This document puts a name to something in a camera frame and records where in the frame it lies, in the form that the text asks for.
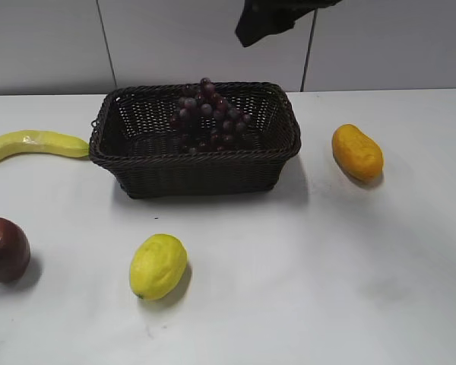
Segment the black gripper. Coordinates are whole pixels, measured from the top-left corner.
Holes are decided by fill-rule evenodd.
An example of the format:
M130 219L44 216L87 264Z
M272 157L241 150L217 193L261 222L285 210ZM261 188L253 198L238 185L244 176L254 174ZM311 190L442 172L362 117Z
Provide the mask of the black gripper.
M235 34L243 47L294 28L301 17L341 0L246 0Z

